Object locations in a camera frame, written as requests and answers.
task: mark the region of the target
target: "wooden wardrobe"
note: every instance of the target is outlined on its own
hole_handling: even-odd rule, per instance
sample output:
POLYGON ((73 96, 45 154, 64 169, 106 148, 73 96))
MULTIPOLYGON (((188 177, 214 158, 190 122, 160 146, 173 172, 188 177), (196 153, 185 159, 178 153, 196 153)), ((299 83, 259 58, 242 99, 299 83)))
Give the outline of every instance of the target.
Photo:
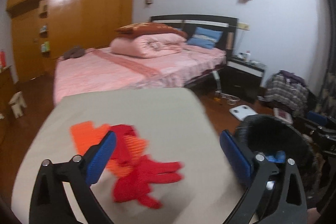
POLYGON ((73 46, 106 47, 132 21, 133 0, 8 0, 20 82, 53 73, 73 46))

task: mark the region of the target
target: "striped cloth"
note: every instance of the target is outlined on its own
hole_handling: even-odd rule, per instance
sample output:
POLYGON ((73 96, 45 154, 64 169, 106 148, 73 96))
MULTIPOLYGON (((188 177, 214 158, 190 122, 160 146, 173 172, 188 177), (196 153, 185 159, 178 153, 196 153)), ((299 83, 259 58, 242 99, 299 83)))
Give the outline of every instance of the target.
POLYGON ((277 101, 293 110, 293 116, 303 116, 307 108, 309 90, 300 83, 293 83, 281 73, 274 74, 266 84, 265 101, 277 101))

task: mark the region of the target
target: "blue object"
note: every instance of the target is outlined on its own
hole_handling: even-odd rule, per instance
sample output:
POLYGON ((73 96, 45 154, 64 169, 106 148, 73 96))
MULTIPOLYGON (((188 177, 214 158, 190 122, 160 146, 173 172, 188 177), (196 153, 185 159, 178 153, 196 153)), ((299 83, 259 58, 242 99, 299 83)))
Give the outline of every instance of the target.
POLYGON ((277 164, 283 164, 286 162, 286 153, 284 151, 278 151, 275 156, 265 155, 266 159, 277 164))
POLYGON ((315 122, 317 124, 319 124, 322 127, 325 127, 328 123, 328 118, 325 116, 322 116, 320 114, 317 114, 313 111, 309 111, 307 113, 307 119, 311 120, 312 122, 315 122))
POLYGON ((110 131, 105 138, 106 139, 101 144, 98 152, 87 166, 85 182, 89 186, 98 182, 116 147, 117 137, 114 132, 110 131))
POLYGON ((208 30, 208 29, 204 29, 201 27, 197 27, 193 37, 206 39, 206 40, 210 40, 213 43, 217 43, 222 37, 222 35, 223 35, 223 32, 220 32, 220 31, 213 31, 213 30, 208 30))
POLYGON ((209 50, 211 50, 215 44, 209 40, 205 40, 205 39, 200 39, 200 38, 190 38, 188 41, 187 41, 187 44, 188 45, 194 45, 194 46, 199 46, 199 47, 202 47, 202 48, 207 48, 209 50))
POLYGON ((250 186, 253 168, 244 157, 232 136, 228 132, 223 131, 219 137, 219 142, 239 182, 246 187, 250 186))

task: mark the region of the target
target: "small wooden stool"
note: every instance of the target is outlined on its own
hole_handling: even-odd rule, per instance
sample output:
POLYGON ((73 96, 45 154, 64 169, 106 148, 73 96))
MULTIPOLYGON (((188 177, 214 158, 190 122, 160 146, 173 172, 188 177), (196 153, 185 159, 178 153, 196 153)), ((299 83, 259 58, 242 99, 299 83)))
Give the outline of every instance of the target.
POLYGON ((8 104, 12 107, 15 118, 23 116, 21 107, 27 107, 22 96, 22 91, 15 93, 8 104))

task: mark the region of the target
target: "red bottle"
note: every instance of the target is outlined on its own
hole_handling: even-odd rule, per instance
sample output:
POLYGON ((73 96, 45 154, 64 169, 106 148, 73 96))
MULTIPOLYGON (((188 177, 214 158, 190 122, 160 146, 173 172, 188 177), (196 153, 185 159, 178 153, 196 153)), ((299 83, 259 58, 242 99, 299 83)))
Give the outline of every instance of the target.
POLYGON ((3 68, 6 67, 6 58, 4 51, 0 51, 0 64, 2 65, 3 68))

